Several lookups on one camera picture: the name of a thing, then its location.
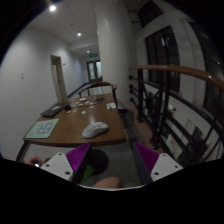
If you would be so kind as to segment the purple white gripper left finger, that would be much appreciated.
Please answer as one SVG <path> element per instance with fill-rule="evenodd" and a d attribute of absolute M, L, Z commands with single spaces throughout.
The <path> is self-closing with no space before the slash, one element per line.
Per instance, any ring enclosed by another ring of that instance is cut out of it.
<path fill-rule="evenodd" d="M 42 169 L 75 184 L 88 180 L 94 173 L 90 165 L 92 144 L 85 143 L 68 153 L 59 152 Z"/>

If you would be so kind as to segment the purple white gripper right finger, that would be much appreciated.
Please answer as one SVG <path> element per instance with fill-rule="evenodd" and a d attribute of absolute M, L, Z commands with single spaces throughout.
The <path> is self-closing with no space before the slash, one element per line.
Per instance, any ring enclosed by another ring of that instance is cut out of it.
<path fill-rule="evenodd" d="M 157 181 L 182 169 L 182 166 L 167 153 L 158 154 L 137 142 L 134 143 L 134 146 L 146 173 L 151 177 L 152 181 Z"/>

